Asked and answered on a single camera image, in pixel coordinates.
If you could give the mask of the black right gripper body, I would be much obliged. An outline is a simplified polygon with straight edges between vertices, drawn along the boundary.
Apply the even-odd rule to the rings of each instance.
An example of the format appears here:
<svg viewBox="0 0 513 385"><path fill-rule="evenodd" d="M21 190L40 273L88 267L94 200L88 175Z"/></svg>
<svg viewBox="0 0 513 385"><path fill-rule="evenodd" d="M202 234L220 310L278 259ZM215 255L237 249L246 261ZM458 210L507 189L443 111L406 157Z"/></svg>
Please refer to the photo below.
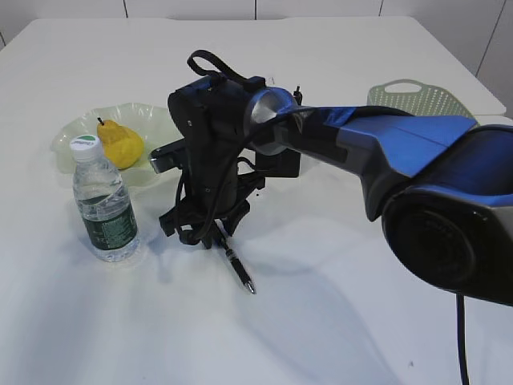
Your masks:
<svg viewBox="0 0 513 385"><path fill-rule="evenodd" d="M237 163L247 139L216 138L203 148L187 140L188 165L181 171L185 197L159 217L160 227L170 237L179 227L201 224L199 237L206 234L204 226L226 218L256 189L265 186L265 177L259 171L240 175Z"/></svg>

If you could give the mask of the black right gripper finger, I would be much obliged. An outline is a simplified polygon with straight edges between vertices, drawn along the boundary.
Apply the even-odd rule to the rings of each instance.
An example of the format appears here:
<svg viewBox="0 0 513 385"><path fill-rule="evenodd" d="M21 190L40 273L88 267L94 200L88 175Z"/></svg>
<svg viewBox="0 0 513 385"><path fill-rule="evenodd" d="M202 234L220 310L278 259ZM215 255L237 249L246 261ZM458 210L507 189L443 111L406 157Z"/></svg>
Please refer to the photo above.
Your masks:
<svg viewBox="0 0 513 385"><path fill-rule="evenodd" d="M184 245L198 245L201 243L205 249L211 249L214 245L212 229L209 229L203 237L199 237L197 233L201 229L201 224L194 224L190 229L178 228L178 236L180 242Z"/></svg>
<svg viewBox="0 0 513 385"><path fill-rule="evenodd" d="M231 237L240 221L250 212L250 204L247 200L242 201L234 210L221 220L224 231Z"/></svg>

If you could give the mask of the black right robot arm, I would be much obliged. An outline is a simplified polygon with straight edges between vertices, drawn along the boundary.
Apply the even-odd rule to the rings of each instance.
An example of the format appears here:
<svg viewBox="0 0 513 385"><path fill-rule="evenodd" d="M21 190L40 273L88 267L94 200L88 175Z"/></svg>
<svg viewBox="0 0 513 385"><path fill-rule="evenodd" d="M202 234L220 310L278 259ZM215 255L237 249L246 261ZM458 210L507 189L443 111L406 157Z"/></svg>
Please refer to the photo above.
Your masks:
<svg viewBox="0 0 513 385"><path fill-rule="evenodd" d="M416 116L381 106L309 107L299 91L237 74L206 50L198 78L168 96L181 139L154 149L158 173L181 171L167 235L211 245L233 233L248 196L284 176L284 152L357 176L366 216L380 220L398 260L461 296L512 303L512 128L461 115Z"/></svg>

